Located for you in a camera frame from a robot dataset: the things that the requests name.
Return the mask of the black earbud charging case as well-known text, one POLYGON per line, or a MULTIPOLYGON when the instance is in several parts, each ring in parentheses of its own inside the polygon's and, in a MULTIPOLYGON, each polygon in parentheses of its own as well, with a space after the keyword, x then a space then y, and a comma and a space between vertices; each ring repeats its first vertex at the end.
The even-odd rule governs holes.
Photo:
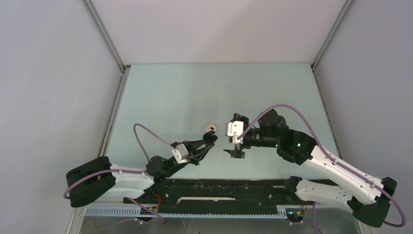
POLYGON ((217 141, 217 139, 218 139, 218 136, 215 135, 215 134, 216 134, 215 131, 208 131, 208 132, 206 132, 206 133, 203 135, 203 142, 204 142, 204 144, 205 144, 205 145, 214 144, 214 143, 217 141))

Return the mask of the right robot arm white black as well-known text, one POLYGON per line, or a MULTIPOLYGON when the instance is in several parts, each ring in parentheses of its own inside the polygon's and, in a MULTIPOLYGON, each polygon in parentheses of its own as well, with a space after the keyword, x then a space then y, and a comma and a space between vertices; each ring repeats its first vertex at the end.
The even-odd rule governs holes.
POLYGON ((226 134, 234 145, 229 151, 233 158, 243 158, 244 150, 252 147, 275 148, 282 159, 315 170, 333 182, 325 185, 291 176, 283 189, 286 202, 302 200, 336 206, 375 228, 385 223, 397 186, 395 180, 357 169, 326 150, 314 137, 290 129, 275 110, 260 115, 257 123, 258 128, 236 113, 227 124, 226 134))

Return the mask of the pink earbud charging case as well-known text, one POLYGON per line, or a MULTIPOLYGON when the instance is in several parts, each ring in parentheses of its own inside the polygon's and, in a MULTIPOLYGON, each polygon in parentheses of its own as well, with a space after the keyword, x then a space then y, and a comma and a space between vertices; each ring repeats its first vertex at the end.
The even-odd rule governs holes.
POLYGON ((207 127, 206 127, 206 132, 209 132, 209 131, 217 131, 217 125, 215 125, 215 124, 213 124, 213 123, 210 123, 207 127))

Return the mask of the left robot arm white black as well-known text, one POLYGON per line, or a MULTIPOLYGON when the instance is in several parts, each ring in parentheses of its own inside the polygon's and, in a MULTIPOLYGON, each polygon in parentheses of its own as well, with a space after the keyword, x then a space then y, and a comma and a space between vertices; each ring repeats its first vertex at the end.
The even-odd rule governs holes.
POLYGON ((172 157, 153 156, 143 169, 118 166, 102 156, 66 173, 63 197, 71 207, 90 205, 101 198, 132 198, 152 201, 153 188, 188 165, 199 165, 217 141, 217 136, 175 142, 172 157))

